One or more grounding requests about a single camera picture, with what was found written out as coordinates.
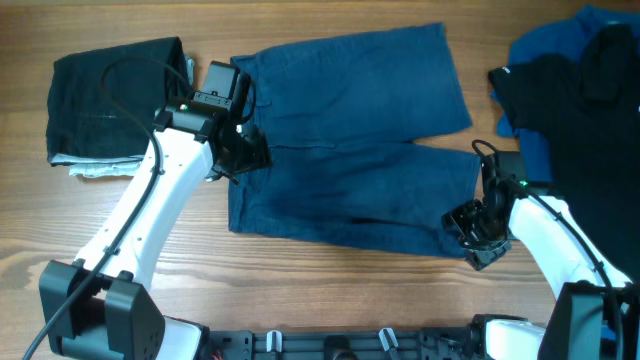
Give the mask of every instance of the folded black clothing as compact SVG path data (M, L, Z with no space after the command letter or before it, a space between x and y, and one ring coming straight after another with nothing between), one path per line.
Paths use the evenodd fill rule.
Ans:
M100 90L100 77L112 62L145 57L163 62L187 78L182 42L157 39L65 56L53 64L47 107L47 159L69 157L111 159L143 155L149 140L133 122L115 109ZM109 93L151 129L155 110L171 96L190 88L166 68L144 61L121 62L106 77Z

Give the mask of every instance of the denim shorts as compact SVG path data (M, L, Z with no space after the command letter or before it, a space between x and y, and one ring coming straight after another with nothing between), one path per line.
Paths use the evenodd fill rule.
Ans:
M441 216L473 198L480 161L412 140L471 126L444 26L277 46L232 58L273 166L229 186L229 229L463 256Z

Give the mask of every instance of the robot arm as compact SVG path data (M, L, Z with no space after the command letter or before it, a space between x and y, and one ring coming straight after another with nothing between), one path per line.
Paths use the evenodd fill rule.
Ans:
M524 178L519 153L495 151L486 163L483 158L484 201L473 200L459 206L445 214L443 222L458 231L467 261L476 270L502 257L511 248L511 240L520 240L549 282L557 304L546 329L525 319L489 316L486 321L486 316L476 316L478 319L474 318L471 326L477 348L493 359L599 359L600 354L622 353L610 348L603 351L619 337L624 339L619 343L626 346L625 356L635 356L638 296L629 277L603 257L575 223L567 203L553 196L553 189L546 184L524 183L529 190L522 191L512 179L503 177L515 174L515 178ZM493 164L502 170L498 173ZM523 196L523 192L536 194L540 200L533 195ZM562 219L555 218L547 206ZM584 245L562 221L575 229ZM590 249L593 258L585 248ZM601 271L595 263L601 264ZM606 287L601 272L606 274L613 291ZM623 303L625 310L620 310ZM616 311L625 312L620 319L624 331L611 330L610 324L616 324Z
M147 291L151 290L151 278L169 232L191 193L214 164L208 141L195 141L193 134L176 129L166 129L154 135L164 157L164 172L122 240L118 253L100 271L114 278L126 271L132 274L133 282L142 284ZM100 261L105 248L138 203L151 177L154 160L153 148L149 145L140 168L111 216L76 255L75 261L83 261L85 269L93 269Z

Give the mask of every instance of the black mount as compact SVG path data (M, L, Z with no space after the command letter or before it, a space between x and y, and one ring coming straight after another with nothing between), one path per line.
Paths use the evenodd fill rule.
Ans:
M489 360L484 330L487 322L494 319L526 321L501 315L476 315L466 327L420 331L391 328L379 332L289 334L214 331L210 336L213 353L225 360ZM278 338L280 344L275 346L273 339Z
M88 273L81 263L49 262L39 283L45 321ZM96 276L49 332L51 351L76 359L155 359L164 337L164 318L132 278L127 272L117 278ZM102 290L107 291L104 300L95 297Z
M488 157L515 179L526 179L519 152L499 151ZM524 185L538 195L561 198L548 183L525 182ZM511 241L517 240L509 231L511 208L519 196L513 186L483 162L483 200L468 201L442 216L445 229L458 233L466 260L475 270L482 270L500 259L511 250Z
M201 143L208 141L216 162L207 178L224 176L237 184L236 175L271 166L264 134L253 125L243 125L251 83L249 75L235 66L212 62L202 91L193 99L169 99L158 111L154 129L173 128L194 134Z
M622 311L623 359L639 359L640 288L616 289ZM607 290L586 281L565 283L540 344L538 359L615 358L613 313Z

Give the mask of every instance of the folded clothing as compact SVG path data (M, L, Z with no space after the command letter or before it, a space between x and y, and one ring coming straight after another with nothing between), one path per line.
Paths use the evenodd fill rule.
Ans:
M177 37L72 54L57 60L47 101L49 163L71 165L79 162L76 158L137 160L144 154L149 139L100 90L104 69L125 57L158 60L185 78L188 76L182 43ZM118 64L107 74L106 84L111 95L149 129L155 110L170 96L186 96L190 91L164 67L141 61Z
M560 54L578 61L589 41L612 23L630 25L633 36L640 38L640 14L587 5L574 18L539 27L515 41L509 53L509 65L527 63L545 54ZM542 134L530 129L514 129L504 114L498 122L498 135L519 137L528 180L552 181L549 143Z
M195 62L184 56L187 62L187 74L189 84L193 85L193 68ZM104 176L134 176L143 155L133 155L125 158L82 158L77 156L56 154L51 159L52 164L65 164L69 166L69 176L83 176L85 178L99 178Z
M232 58L257 86L251 123L273 167L229 186L229 228L402 253L463 256L441 216L473 198L475 155L412 144L471 125L433 24Z

